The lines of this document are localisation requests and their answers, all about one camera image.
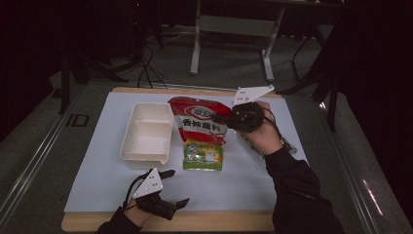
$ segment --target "white plastic container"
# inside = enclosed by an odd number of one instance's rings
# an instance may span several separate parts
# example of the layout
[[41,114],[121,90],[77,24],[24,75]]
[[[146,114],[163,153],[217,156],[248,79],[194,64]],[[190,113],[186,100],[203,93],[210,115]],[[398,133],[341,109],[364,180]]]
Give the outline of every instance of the white plastic container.
[[167,103],[138,103],[121,148],[132,169],[161,169],[169,159],[173,114]]

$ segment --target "red snack bag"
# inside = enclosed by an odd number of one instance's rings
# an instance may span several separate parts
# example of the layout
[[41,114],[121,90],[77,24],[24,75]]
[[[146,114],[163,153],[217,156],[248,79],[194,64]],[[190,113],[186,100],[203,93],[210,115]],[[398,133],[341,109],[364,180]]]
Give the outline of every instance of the red snack bag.
[[228,127],[214,123],[210,116],[230,116],[231,108],[214,100],[174,97],[168,101],[182,140],[224,144]]

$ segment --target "white table leg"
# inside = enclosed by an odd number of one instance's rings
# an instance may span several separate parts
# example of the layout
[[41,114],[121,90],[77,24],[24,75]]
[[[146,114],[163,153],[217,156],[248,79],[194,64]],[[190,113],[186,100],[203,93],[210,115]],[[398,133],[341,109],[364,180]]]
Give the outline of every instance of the white table leg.
[[262,50],[262,60],[264,62],[265,77],[267,81],[274,81],[273,68],[271,67],[270,54],[273,50],[274,42],[276,41],[277,33],[279,32],[280,25],[282,24],[282,16],[285,8],[281,8],[277,15],[276,21],[274,21],[273,30],[270,35],[270,41],[267,50]]
[[201,20],[201,0],[197,0],[197,18],[195,19],[195,45],[192,52],[191,75],[198,74],[198,64],[200,63],[200,20]]

